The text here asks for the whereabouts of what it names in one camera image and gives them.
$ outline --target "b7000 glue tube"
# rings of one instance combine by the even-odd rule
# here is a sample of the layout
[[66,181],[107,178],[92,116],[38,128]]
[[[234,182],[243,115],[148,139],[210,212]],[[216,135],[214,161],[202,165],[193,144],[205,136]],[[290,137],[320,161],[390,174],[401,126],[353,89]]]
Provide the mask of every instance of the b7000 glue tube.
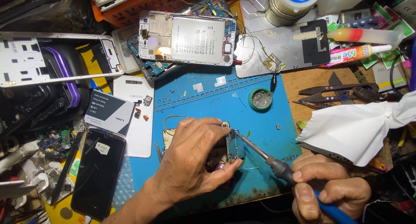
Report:
[[335,66],[340,63],[347,63],[351,61],[361,60],[370,57],[375,53],[392,50],[392,46],[358,46],[352,48],[342,48],[331,50],[331,62],[325,64],[324,67]]

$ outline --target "phone battery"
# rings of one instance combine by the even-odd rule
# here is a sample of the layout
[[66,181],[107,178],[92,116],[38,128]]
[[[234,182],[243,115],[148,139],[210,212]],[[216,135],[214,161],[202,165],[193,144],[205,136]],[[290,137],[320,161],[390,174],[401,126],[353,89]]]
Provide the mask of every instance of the phone battery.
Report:
[[221,62],[224,21],[174,17],[172,29],[172,58]]

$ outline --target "orange basket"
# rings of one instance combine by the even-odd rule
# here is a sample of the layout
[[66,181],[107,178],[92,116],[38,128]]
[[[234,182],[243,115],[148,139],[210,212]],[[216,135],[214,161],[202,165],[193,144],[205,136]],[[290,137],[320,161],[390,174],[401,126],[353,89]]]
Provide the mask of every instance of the orange basket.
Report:
[[101,12],[94,1],[91,0],[91,4],[97,21],[105,20],[119,28],[139,22],[142,10],[174,12],[185,5],[184,2],[179,0],[128,0]]

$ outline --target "black smartphone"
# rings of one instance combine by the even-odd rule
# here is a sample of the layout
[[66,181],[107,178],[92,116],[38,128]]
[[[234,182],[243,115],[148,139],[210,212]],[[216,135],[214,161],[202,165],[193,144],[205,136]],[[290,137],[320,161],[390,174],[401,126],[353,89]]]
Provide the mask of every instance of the black smartphone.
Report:
[[110,212],[126,141],[98,129],[89,129],[76,176],[71,208],[99,221]]

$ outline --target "soldering iron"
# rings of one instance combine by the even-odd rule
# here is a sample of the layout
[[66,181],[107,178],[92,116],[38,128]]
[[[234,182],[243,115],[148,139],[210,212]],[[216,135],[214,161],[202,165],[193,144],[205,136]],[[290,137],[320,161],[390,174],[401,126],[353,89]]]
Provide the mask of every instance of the soldering iron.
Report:
[[[293,170],[290,168],[289,164],[274,158],[271,155],[267,155],[263,150],[261,150],[257,145],[255,145],[251,140],[247,137],[240,135],[238,131],[235,131],[236,135],[239,136],[243,142],[245,142],[250,148],[252,148],[255,152],[258,153],[262,158],[266,160],[266,164],[270,166],[273,173],[278,179],[283,179],[289,185],[294,187],[296,183],[293,181],[292,174],[294,173]],[[346,215],[343,211],[341,211],[337,206],[334,204],[325,204],[322,203],[318,196],[319,192],[314,189],[315,196],[318,200],[319,207],[322,211],[324,211],[327,215],[331,216],[336,222],[339,224],[356,224],[356,222],[348,215]]]

